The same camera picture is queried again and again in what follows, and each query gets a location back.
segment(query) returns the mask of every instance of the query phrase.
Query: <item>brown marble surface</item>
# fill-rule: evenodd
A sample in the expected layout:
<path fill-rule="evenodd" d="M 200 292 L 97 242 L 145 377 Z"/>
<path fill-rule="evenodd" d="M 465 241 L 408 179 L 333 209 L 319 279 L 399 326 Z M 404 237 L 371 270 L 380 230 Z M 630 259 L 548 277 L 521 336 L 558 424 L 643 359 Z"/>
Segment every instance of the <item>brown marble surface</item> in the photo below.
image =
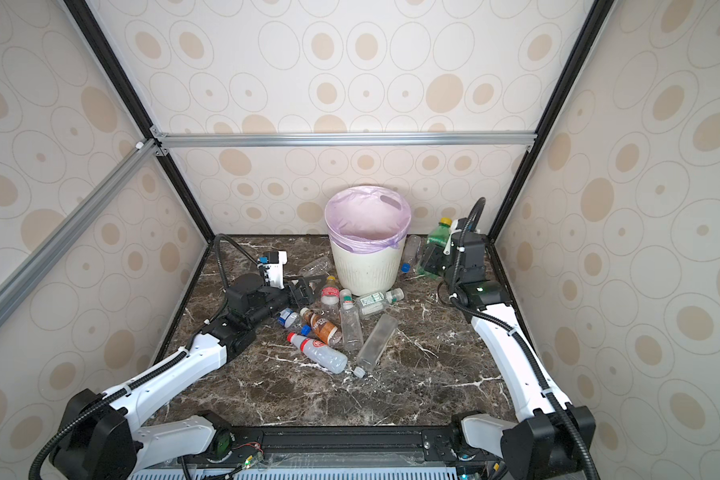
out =
<path fill-rule="evenodd" d="M 288 252 L 286 274 L 330 254 L 324 237 L 238 238 L 248 251 Z M 230 278 L 253 271 L 229 244 L 223 255 Z M 349 369 L 332 375 L 286 340 L 275 319 L 238 358 L 201 378 L 161 408 L 152 422 L 172 422 L 210 409 L 237 426 L 443 425 L 451 415 L 485 410 L 516 421 L 509 394 L 488 348 L 460 312 L 438 303 L 438 280 L 400 276 L 403 302 L 387 312 L 399 321 L 379 366 L 365 379 Z M 202 268 L 169 352 L 182 346 L 222 297 L 216 258 Z M 365 321 L 365 337 L 381 313 Z M 354 366 L 350 356 L 350 366 Z"/>

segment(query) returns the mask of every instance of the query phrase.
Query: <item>green plastic bottle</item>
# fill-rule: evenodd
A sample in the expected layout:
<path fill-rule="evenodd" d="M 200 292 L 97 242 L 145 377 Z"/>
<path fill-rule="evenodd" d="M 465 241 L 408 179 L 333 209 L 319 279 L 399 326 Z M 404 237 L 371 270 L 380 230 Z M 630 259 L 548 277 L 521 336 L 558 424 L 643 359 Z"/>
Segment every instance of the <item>green plastic bottle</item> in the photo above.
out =
<path fill-rule="evenodd" d="M 432 232 L 427 235 L 427 242 L 424 244 L 424 248 L 426 248 L 427 244 L 433 243 L 442 246 L 445 248 L 445 246 L 448 244 L 448 242 L 451 239 L 451 224 L 453 221 L 443 216 L 440 219 L 440 223 L 432 230 Z M 417 272 L 419 275 L 426 275 L 429 278 L 438 278 L 435 274 L 430 274 L 429 272 L 424 272 L 424 269 L 421 265 L 418 266 Z"/>

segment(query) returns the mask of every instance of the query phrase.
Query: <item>white trash can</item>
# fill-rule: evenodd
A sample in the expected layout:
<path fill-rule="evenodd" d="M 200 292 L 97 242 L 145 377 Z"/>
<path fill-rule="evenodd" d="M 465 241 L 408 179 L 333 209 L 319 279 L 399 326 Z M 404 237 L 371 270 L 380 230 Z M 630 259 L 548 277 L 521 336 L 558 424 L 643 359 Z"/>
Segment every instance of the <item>white trash can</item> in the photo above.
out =
<path fill-rule="evenodd" d="M 353 295 L 386 292 L 397 279 L 411 207 L 384 187 L 338 192 L 326 205 L 338 281 Z"/>

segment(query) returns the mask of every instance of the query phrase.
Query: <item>patterned wallpaper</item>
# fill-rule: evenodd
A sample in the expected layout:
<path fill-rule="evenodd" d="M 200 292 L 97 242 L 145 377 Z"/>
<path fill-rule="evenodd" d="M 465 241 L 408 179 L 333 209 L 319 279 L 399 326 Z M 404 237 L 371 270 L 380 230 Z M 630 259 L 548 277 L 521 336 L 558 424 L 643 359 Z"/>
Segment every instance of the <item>patterned wallpaper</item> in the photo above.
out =
<path fill-rule="evenodd" d="M 54 2 L 0 0 L 0 284 L 141 137 L 115 99 Z"/>
<path fill-rule="evenodd" d="M 621 4 L 498 245 L 603 478 L 720 479 L 720 1 Z"/>
<path fill-rule="evenodd" d="M 432 147 L 173 149 L 216 232 L 326 234 L 323 209 L 334 194 L 380 185 L 411 206 L 411 233 L 428 234 L 441 216 L 487 203 L 488 231 L 525 153 L 524 145 Z"/>
<path fill-rule="evenodd" d="M 72 395 L 151 364 L 205 247 L 158 172 L 149 160 L 0 328 L 0 480 L 26 478 Z"/>
<path fill-rule="evenodd" d="M 533 130 L 591 0 L 89 0 L 172 133 Z"/>

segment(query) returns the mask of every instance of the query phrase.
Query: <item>purple trash bag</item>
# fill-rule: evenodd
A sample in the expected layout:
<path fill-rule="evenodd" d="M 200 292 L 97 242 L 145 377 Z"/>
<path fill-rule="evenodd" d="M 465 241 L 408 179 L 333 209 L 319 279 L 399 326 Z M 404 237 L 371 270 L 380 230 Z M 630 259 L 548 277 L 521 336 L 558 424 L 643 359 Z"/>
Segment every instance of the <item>purple trash bag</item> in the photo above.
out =
<path fill-rule="evenodd" d="M 384 187 L 342 190 L 326 205 L 328 236 L 346 251 L 373 254 L 399 248 L 411 225 L 411 207 L 402 195 Z"/>

